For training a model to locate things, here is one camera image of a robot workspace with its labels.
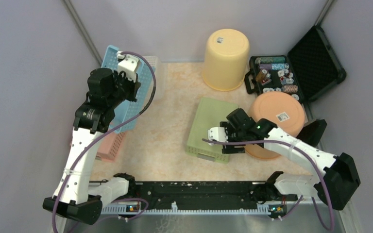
gray wall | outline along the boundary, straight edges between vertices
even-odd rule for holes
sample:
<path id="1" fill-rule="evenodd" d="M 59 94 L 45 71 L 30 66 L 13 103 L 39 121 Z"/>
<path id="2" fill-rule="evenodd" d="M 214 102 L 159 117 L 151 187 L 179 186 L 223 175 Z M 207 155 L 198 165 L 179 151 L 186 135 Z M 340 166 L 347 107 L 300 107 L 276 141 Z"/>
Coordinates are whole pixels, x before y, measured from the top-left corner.
<path id="1" fill-rule="evenodd" d="M 328 123 L 326 149 L 354 157 L 362 184 L 353 203 L 365 232 L 373 232 L 373 1 L 336 2 L 323 28 L 348 76 L 313 112 Z"/>
<path id="2" fill-rule="evenodd" d="M 162 61 L 203 60 L 208 37 L 234 28 L 250 54 L 289 51 L 314 23 L 325 0 L 72 1 L 98 51 L 116 45 Z"/>
<path id="3" fill-rule="evenodd" d="M 0 1 L 0 233 L 46 232 L 96 62 L 61 1 Z"/>

orange lid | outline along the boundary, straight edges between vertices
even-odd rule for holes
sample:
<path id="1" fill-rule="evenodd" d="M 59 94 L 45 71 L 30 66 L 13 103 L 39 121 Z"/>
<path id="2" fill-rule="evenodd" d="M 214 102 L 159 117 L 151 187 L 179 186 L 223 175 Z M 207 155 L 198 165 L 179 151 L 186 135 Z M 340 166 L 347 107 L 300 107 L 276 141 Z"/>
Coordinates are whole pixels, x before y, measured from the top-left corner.
<path id="1" fill-rule="evenodd" d="M 305 122 L 302 105 L 291 95 L 277 91 L 259 95 L 252 103 L 248 115 L 256 122 L 262 118 L 268 119 L 294 137 L 302 130 Z M 278 153 L 258 145 L 246 145 L 245 150 L 258 159 L 279 157 Z"/>

robotic arm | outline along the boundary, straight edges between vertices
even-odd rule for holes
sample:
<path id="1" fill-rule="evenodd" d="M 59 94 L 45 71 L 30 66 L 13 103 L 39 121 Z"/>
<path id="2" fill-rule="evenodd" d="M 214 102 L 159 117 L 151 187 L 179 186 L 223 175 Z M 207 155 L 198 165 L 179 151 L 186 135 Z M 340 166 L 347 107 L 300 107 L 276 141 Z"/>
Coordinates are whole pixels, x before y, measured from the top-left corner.
<path id="1" fill-rule="evenodd" d="M 208 130 L 208 139 L 223 143 L 255 140 L 276 140 L 288 143 L 290 147 L 271 142 L 259 145 L 287 157 L 312 174 L 292 175 L 281 171 L 273 173 L 267 182 L 273 184 L 281 195 L 297 194 L 319 197 L 325 204 L 328 203 L 315 168 L 307 158 L 294 150 L 294 147 L 304 151 L 317 165 L 318 172 L 322 174 L 328 188 L 333 209 L 342 210 L 361 184 L 354 160 L 346 153 L 336 156 L 318 150 L 292 137 L 269 120 L 261 119 L 255 123 L 252 117 L 240 108 L 230 113 L 227 120 L 228 122 L 221 122 L 220 127 Z M 223 145 L 222 153 L 244 153 L 243 146 L 242 144 L 239 146 Z"/>
<path id="2" fill-rule="evenodd" d="M 86 224 L 94 224 L 102 207 L 128 192 L 129 182 L 115 177 L 89 190 L 89 178 L 100 142 L 92 146 L 70 170 L 80 153 L 96 138 L 104 134 L 114 119 L 114 109 L 123 101 L 136 101 L 140 87 L 136 69 L 138 58 L 118 54 L 118 70 L 98 68 L 88 78 L 89 91 L 85 102 L 76 110 L 73 122 L 72 145 L 61 181 L 52 197 L 44 199 L 43 208 L 52 211 L 66 176 L 69 179 L 62 192 L 57 214 Z"/>

open case lid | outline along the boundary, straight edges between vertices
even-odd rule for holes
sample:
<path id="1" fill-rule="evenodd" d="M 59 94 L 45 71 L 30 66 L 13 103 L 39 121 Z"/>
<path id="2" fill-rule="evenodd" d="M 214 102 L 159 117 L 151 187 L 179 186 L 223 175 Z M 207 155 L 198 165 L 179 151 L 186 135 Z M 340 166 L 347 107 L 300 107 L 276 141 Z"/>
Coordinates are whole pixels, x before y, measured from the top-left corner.
<path id="1" fill-rule="evenodd" d="M 315 101 L 347 76 L 319 26 L 313 26 L 287 57 L 305 101 Z"/>

barcode label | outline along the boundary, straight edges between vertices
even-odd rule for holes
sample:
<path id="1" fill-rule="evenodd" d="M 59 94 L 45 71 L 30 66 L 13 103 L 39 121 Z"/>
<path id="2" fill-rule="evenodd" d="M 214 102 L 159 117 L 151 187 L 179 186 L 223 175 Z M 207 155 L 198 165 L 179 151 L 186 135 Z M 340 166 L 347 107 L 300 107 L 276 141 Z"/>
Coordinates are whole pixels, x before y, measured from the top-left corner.
<path id="1" fill-rule="evenodd" d="M 289 116 L 286 112 L 280 113 L 276 116 L 279 120 L 279 122 L 283 122 L 289 119 Z"/>

